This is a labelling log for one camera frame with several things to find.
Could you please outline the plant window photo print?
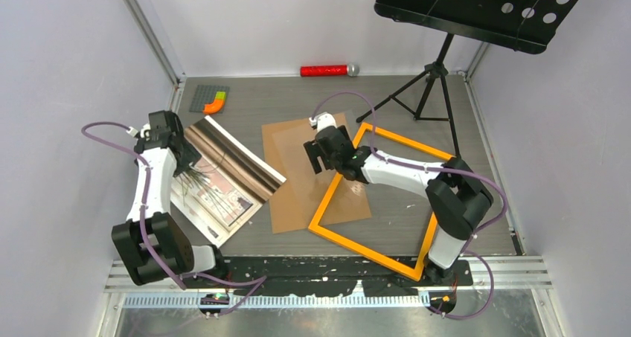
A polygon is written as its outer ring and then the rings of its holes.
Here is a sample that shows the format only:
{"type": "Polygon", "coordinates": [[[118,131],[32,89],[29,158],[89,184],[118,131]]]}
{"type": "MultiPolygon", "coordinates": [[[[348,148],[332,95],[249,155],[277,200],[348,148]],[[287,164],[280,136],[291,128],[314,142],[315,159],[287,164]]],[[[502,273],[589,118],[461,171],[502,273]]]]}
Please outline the plant window photo print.
{"type": "Polygon", "coordinates": [[[171,202],[212,244],[220,247],[286,182],[212,117],[184,131],[196,154],[172,183],[171,202]]]}

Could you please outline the clear acrylic glazing sheet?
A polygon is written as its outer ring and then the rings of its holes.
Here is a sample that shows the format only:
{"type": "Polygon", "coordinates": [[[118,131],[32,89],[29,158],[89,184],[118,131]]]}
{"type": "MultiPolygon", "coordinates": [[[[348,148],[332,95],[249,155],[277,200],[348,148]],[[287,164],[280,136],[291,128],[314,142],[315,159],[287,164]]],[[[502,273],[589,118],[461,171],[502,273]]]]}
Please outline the clear acrylic glazing sheet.
{"type": "MultiPolygon", "coordinates": [[[[309,163],[303,143],[311,141],[316,131],[306,118],[274,123],[272,143],[278,151],[281,164],[295,198],[308,219],[313,218],[336,172],[323,169],[315,174],[309,163]]],[[[371,217],[364,186],[357,182],[341,181],[327,206],[322,223],[333,224],[371,217]]]]}

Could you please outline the brown hardboard backing panel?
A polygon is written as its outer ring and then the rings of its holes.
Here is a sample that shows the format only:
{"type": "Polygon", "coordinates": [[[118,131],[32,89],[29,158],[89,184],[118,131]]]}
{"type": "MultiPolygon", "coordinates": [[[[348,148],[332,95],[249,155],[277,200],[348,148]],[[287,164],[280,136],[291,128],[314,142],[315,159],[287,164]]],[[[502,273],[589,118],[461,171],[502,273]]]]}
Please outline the brown hardboard backing panel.
{"type": "MultiPolygon", "coordinates": [[[[270,199],[272,232],[306,229],[336,176],[335,170],[315,174],[304,149],[316,131],[306,118],[264,124],[265,161],[286,181],[270,199]]],[[[342,179],[321,217],[321,225],[367,219],[372,216],[365,186],[342,179]]]]}

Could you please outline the orange wooden picture frame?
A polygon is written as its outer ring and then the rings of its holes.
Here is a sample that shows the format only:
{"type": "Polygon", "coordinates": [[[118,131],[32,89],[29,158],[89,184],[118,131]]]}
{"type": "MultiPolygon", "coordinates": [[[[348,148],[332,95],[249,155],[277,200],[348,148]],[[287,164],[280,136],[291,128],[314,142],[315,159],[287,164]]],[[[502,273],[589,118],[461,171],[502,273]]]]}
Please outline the orange wooden picture frame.
{"type": "Polygon", "coordinates": [[[419,222],[403,214],[403,221],[396,223],[400,211],[394,203],[401,200],[393,193],[378,198],[383,188],[367,189],[337,173],[322,191],[324,196],[308,225],[311,233],[410,280],[423,278],[424,260],[439,236],[437,217],[427,203],[420,205],[419,222]],[[392,198],[394,203],[378,208],[369,205],[370,198],[378,203],[392,198]]]}

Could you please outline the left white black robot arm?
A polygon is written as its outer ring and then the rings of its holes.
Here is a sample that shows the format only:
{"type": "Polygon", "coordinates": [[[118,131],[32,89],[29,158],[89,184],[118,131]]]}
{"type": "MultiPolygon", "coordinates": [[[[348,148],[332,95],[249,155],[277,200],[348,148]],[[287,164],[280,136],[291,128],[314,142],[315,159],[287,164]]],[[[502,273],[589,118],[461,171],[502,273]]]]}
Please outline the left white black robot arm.
{"type": "Polygon", "coordinates": [[[142,286],[165,278],[199,273],[211,288],[221,287],[228,268],[217,260],[213,244],[191,245],[170,213],[175,178],[192,169],[199,152],[184,136],[172,111],[152,112],[135,134],[138,182],[125,223],[112,228],[111,238],[134,284],[142,286]]]}

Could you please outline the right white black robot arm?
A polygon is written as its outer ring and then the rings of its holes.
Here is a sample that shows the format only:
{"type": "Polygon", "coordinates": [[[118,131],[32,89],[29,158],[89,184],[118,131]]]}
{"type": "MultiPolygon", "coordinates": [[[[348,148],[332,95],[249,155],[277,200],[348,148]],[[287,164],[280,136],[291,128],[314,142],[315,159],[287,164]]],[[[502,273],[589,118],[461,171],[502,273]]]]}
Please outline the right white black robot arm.
{"type": "Polygon", "coordinates": [[[412,280],[426,276],[439,286],[450,280],[455,273],[455,262],[493,205],[487,189],[493,182],[473,173],[463,159],[367,123],[360,126],[354,139],[344,126],[327,126],[315,139],[305,142],[304,149],[315,173],[322,170],[336,173],[313,215],[309,231],[412,280]],[[373,151],[359,143],[366,132],[439,160],[428,163],[373,151]],[[394,187],[428,200],[432,213],[415,266],[400,263],[321,225],[343,179],[394,187]]]}

